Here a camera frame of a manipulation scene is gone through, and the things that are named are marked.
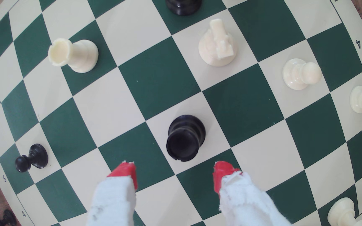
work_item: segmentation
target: chessboard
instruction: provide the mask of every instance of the chessboard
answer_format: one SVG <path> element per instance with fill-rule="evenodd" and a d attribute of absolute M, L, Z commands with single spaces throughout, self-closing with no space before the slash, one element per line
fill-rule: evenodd
<path fill-rule="evenodd" d="M 238 52 L 206 64 L 198 43 L 220 18 Z M 94 69 L 55 67 L 57 38 L 96 44 Z M 293 58 L 318 64 L 315 85 L 282 78 Z M 5 0 L 0 6 L 0 187 L 23 226 L 85 225 L 97 184 L 136 164 L 137 226 L 224 226 L 213 166 L 248 172 L 294 225 L 329 226 L 349 197 L 362 219 L 362 21 L 350 0 L 203 0 L 189 16 L 165 0 Z M 198 117 L 206 139 L 188 162 L 168 127 Z M 33 144 L 47 167 L 20 173 Z"/>

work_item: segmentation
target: black chess piece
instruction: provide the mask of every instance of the black chess piece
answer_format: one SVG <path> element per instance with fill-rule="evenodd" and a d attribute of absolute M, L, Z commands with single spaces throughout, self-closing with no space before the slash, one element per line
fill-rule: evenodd
<path fill-rule="evenodd" d="M 4 218 L 2 220 L 0 220 L 0 226 L 4 226 L 4 225 L 11 225 L 11 226 L 15 226 L 16 225 L 16 218 L 15 215 L 13 215 L 13 213 L 10 210 L 4 210 Z"/>
<path fill-rule="evenodd" d="M 166 5 L 171 12 L 180 16 L 187 16 L 201 7 L 202 0 L 166 0 Z"/>
<path fill-rule="evenodd" d="M 206 137 L 205 126 L 195 116 L 176 118 L 168 129 L 167 152 L 182 162 L 193 159 Z"/>
<path fill-rule="evenodd" d="M 33 165 L 39 169 L 48 164 L 47 151 L 41 144 L 34 144 L 30 147 L 28 157 L 23 155 L 16 158 L 15 167 L 19 172 L 26 172 Z"/>

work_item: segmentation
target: white fabric wrapping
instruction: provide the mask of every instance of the white fabric wrapping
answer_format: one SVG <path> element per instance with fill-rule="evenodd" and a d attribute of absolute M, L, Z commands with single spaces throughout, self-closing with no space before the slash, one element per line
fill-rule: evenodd
<path fill-rule="evenodd" d="M 269 195 L 241 171 L 222 178 L 220 211 L 226 217 L 227 226 L 291 226 Z"/>
<path fill-rule="evenodd" d="M 94 191 L 87 226 L 133 226 L 136 206 L 131 177 L 107 177 Z"/>

